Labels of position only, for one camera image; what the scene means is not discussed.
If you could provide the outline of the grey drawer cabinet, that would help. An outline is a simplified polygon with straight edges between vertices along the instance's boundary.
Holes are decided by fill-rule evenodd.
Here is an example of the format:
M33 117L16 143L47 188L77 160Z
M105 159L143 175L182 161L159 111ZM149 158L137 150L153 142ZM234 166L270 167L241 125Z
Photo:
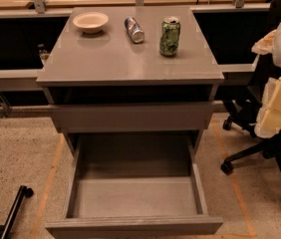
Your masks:
M193 25L180 23L175 56L159 52L161 23L166 17L187 17L188 7L104 7L110 21L105 30L108 41L82 46L76 34L65 31L64 44L51 52L44 73L37 82L52 106L109 104L169 104L213 102L223 76L210 66L190 42ZM144 40L134 43L125 20L134 17L144 31ZM62 132L71 150L79 137L92 132ZM203 130L194 131L198 146Z

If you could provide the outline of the black wheeled stand leg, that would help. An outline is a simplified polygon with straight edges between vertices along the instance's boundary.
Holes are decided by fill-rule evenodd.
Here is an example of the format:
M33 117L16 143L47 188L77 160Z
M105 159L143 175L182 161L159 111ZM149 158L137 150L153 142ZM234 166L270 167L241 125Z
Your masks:
M19 208L24 198L30 198L34 195L32 188L21 185L16 194L12 207L9 211L7 219L3 225L0 225L0 239L10 239L10 232L13 227L14 221L17 217Z

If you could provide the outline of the blue silver soda can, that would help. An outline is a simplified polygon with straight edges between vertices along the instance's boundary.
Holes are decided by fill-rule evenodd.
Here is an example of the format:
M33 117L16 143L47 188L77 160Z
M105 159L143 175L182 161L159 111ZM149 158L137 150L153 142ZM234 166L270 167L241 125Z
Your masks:
M125 28L134 43L139 44L144 40L144 31L134 17L125 20Z

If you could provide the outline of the white paper bowl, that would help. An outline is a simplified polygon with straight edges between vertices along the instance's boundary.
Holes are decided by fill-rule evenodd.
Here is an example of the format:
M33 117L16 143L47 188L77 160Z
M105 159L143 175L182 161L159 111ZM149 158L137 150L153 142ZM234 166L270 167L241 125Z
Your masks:
M86 34L101 32L108 22L109 16L100 12L86 12L73 19L73 24Z

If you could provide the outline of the green crushed soda can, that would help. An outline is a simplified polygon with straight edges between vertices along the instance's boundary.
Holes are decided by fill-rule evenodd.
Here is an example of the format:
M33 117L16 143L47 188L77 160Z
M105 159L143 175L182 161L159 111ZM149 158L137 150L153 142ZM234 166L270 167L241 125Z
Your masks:
M178 50L180 37L180 21L177 17L166 17L161 23L161 37L159 52L163 56L175 56Z

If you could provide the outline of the grey drawer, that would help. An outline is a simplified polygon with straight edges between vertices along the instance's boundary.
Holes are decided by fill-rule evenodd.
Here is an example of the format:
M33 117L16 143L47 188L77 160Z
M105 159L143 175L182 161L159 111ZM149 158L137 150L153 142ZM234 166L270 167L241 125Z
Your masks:
M196 133L89 133L79 137L55 239L209 235L197 164Z
M52 106L62 132L176 131L208 128L213 102Z

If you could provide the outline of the black office chair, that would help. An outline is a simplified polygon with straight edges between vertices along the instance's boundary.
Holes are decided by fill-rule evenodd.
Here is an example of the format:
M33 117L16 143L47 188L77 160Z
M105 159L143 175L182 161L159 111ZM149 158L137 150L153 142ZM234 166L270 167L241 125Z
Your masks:
M280 23L281 23L281 0L272 0L270 2L269 16L267 20L267 25L268 25L267 34L275 30ZM266 55L258 56L258 64L254 71L254 76L251 78L251 86L254 89L254 94L258 102L256 118L260 108L262 107L262 96L264 93L264 88L266 83L270 78L278 79L279 77L281 77L281 68L276 67L273 64L272 55L266 54ZM251 131L259 139L259 142L249 148L246 148L240 152L237 152L225 158L223 163L221 164L221 170L224 173L230 174L233 171L232 162L234 160L249 156L257 152L262 152L266 158L271 158L271 157L275 158L281 172L281 129L277 134L273 135L270 138L262 138L256 135L254 131L255 125L256 125L256 120L252 124Z

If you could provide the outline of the closed grey top drawer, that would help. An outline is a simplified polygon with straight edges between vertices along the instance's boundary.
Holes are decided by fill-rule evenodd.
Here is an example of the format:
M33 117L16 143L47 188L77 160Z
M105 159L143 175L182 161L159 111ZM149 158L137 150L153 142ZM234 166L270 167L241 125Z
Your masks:
M208 128L213 102L52 106L62 132L176 131Z

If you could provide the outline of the long grey desk frame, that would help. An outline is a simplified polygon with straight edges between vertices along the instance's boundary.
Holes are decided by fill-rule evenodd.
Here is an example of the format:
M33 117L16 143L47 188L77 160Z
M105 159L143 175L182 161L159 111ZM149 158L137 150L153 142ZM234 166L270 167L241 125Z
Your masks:
M255 55L253 43L266 30L269 7L250 4L235 9L227 5L194 6L180 20L193 25L192 48L218 68L223 79L215 93L219 100L234 99L251 79ZM8 15L0 18L0 58L8 60L0 66L0 114L6 117L45 117L51 113L44 88L37 82L44 65L34 53L35 45L46 45L50 52L60 48L63 33L76 34L80 45L108 41L106 31L85 34L74 27L70 14L49 16Z

